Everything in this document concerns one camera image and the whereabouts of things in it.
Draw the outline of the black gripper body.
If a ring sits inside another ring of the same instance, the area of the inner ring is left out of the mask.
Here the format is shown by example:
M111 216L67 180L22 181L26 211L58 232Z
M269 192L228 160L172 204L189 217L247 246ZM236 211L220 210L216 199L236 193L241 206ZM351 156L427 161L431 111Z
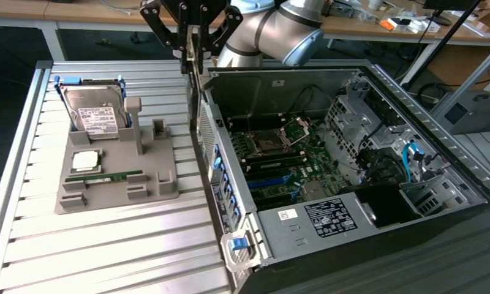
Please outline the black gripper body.
M161 5L168 9L171 15L181 12L199 14L208 12L219 15L228 5L227 0L163 0Z

